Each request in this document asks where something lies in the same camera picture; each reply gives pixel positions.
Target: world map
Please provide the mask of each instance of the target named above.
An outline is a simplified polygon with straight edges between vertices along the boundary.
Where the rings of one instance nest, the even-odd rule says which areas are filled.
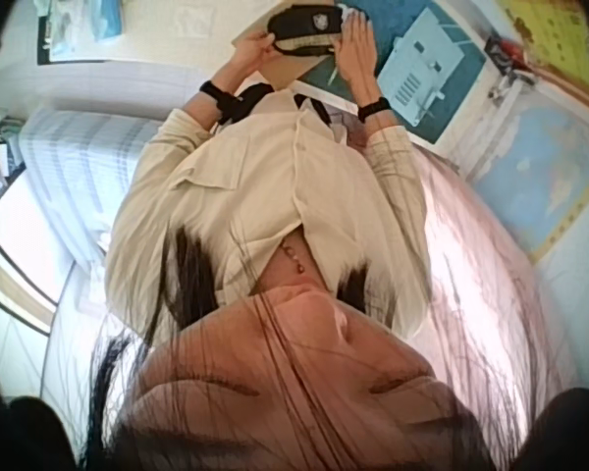
[[[565,108],[522,107],[473,185],[536,261],[589,202],[589,125]]]

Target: paper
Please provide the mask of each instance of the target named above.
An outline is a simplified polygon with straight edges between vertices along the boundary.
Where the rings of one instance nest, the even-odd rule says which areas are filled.
[[[234,39],[233,44],[236,45],[242,38],[248,36],[252,32],[266,31],[269,20],[290,8],[292,5],[334,5],[334,0],[286,0],[280,2],[269,12],[259,18],[255,23],[245,29],[240,36]],[[293,81],[301,77],[310,69],[313,69],[322,61],[327,59],[324,57],[293,57],[283,56],[271,61],[259,70],[259,73],[271,84],[276,90],[281,90],[288,87]]]
[[[212,34],[214,7],[182,5],[175,12],[176,37],[205,39]]]

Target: poster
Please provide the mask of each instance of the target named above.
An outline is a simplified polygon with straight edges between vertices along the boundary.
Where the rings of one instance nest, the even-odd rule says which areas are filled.
[[[497,0],[530,62],[589,95],[589,26],[576,0]]]

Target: blue paper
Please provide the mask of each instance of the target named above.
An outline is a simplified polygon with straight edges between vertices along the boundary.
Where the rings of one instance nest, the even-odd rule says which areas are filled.
[[[122,34],[121,0],[89,0],[91,31],[96,41]]]

